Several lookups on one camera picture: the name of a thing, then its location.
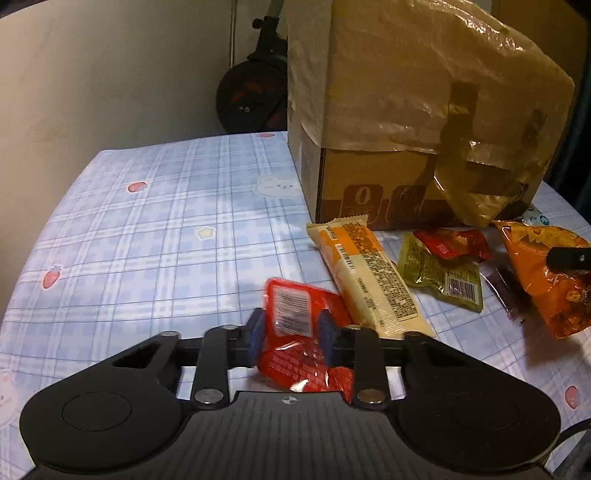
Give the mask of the orange chip bag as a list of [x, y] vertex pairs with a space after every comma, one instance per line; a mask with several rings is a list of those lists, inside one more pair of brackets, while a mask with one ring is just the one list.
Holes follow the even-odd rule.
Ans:
[[590, 272], [554, 273], [546, 266], [552, 247], [590, 247], [578, 234], [559, 226], [495, 223], [515, 274], [532, 298], [550, 333], [566, 338], [590, 326]]

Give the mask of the olive green snack packet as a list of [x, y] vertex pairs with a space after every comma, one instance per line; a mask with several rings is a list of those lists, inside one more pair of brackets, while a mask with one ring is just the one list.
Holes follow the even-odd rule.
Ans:
[[438, 300], [477, 313], [484, 308], [480, 270], [470, 258], [445, 260], [407, 233], [398, 271], [409, 286], [426, 289]]

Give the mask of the dark brown snack packet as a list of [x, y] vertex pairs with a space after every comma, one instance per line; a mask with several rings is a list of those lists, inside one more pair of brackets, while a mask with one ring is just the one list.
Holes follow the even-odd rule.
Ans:
[[521, 286], [513, 270], [507, 265], [483, 263], [480, 275], [489, 285], [512, 320], [524, 318], [533, 304], [531, 297]]

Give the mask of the blue plaid bed sheet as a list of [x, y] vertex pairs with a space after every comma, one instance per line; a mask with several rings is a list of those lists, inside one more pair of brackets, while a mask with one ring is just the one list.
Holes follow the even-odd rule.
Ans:
[[[18, 428], [37, 391], [161, 331], [242, 324], [267, 279], [335, 291], [287, 133], [103, 150], [41, 231], [1, 316], [1, 479], [32, 462]], [[590, 418], [590, 328], [554, 340], [510, 319], [482, 281], [480, 314], [413, 289], [439, 340], [542, 389], [562, 425]]]

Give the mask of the brown cardboard box with liner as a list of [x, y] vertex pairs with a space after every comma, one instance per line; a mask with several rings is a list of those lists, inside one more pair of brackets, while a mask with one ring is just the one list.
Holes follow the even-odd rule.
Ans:
[[290, 1], [288, 135], [311, 218], [372, 229], [519, 216], [572, 79], [470, 1]]

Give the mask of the white blue snack packet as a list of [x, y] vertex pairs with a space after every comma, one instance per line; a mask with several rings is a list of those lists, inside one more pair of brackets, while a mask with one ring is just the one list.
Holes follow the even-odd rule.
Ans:
[[521, 221], [528, 226], [549, 226], [550, 220], [531, 203], [521, 216]]

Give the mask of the black exercise bike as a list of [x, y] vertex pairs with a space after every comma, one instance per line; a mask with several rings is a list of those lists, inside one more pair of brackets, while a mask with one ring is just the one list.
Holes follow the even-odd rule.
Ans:
[[228, 134], [287, 130], [287, 39], [277, 34], [283, 2], [273, 1], [262, 18], [252, 20], [259, 33], [256, 49], [232, 63], [219, 82], [215, 109]]

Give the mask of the beige orange snack bar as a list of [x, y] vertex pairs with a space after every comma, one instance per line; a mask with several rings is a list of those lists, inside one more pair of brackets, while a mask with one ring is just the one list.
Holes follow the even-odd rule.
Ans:
[[394, 340], [407, 332], [435, 335], [366, 215], [308, 223], [307, 233], [357, 324]]

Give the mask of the small red snack packet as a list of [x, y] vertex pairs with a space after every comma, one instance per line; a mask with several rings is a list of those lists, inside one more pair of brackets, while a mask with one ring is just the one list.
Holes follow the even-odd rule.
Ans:
[[492, 259], [492, 252], [485, 235], [472, 230], [416, 230], [414, 236], [434, 255], [444, 260], [473, 257], [479, 261]]

